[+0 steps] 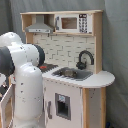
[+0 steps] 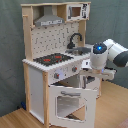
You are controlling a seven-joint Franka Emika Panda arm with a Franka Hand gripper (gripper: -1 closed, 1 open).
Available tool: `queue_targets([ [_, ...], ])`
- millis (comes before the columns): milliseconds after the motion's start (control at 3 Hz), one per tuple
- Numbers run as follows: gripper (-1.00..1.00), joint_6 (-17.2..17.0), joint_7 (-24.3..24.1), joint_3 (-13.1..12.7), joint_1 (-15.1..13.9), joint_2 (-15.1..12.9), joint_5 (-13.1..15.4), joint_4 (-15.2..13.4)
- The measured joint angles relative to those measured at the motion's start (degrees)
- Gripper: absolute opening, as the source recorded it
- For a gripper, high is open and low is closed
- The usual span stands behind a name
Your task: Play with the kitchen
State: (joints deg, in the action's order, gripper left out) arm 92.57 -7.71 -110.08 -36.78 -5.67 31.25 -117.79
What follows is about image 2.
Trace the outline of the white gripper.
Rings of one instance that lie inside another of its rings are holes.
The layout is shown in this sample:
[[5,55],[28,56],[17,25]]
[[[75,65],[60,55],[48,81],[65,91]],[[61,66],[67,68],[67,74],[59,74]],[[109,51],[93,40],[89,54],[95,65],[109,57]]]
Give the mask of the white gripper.
[[80,71],[81,75],[97,77],[99,79],[104,79],[104,80],[113,80],[115,73],[116,73],[115,70],[110,70],[110,69],[94,70],[94,69],[84,68]]

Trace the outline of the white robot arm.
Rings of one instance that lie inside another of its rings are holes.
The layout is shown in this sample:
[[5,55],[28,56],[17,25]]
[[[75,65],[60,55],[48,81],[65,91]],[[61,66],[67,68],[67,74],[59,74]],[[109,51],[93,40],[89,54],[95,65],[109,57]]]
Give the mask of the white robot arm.
[[128,67],[128,49],[112,39],[94,44],[91,48],[90,57],[82,62],[80,74],[112,80],[116,71],[105,68],[108,60],[117,67]]

